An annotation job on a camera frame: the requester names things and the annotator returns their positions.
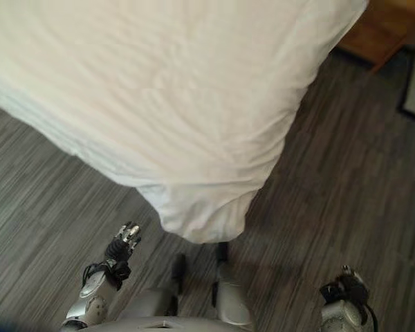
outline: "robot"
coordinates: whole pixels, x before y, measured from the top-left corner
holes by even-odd
[[[228,264],[228,244],[216,250],[217,281],[212,287],[212,304],[218,319],[178,317],[178,295],[182,293],[186,271],[185,256],[176,256],[169,282],[150,288],[135,297],[115,322],[105,322],[111,301],[131,272],[128,260],[140,243],[140,227],[127,224],[107,246],[104,260],[91,264],[83,273],[78,300],[66,315],[61,332],[152,332],[171,329],[175,332],[256,332],[255,318],[246,300],[246,292],[232,276]],[[326,302],[322,309],[321,332],[362,332],[371,312],[373,328],[378,323],[367,305],[369,291],[349,266],[335,281],[321,287]]]

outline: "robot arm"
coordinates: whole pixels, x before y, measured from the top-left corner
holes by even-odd
[[[106,320],[114,295],[131,273],[127,261],[141,240],[139,234],[138,225],[122,226],[107,246],[104,261],[86,267],[78,300],[69,309],[60,331],[78,331]]]

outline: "white comforter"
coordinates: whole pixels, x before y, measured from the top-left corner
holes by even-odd
[[[0,107],[137,187],[165,230],[227,241],[365,2],[0,0]]]

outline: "gray wooden floor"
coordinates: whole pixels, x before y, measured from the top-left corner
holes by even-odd
[[[246,232],[232,243],[260,331],[316,331],[319,286],[351,264],[371,287],[381,331],[415,332],[415,122],[396,111],[407,63],[399,55],[369,76],[332,54],[304,99]],[[112,316],[162,280],[180,251],[191,263],[182,314],[214,315],[213,246],[165,234],[137,191],[0,111],[1,321],[58,328],[83,267],[130,220],[143,226],[143,242]]]

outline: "wooden nightstand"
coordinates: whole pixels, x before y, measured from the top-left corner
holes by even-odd
[[[371,0],[338,47],[373,64],[377,71],[415,32],[415,0]]]

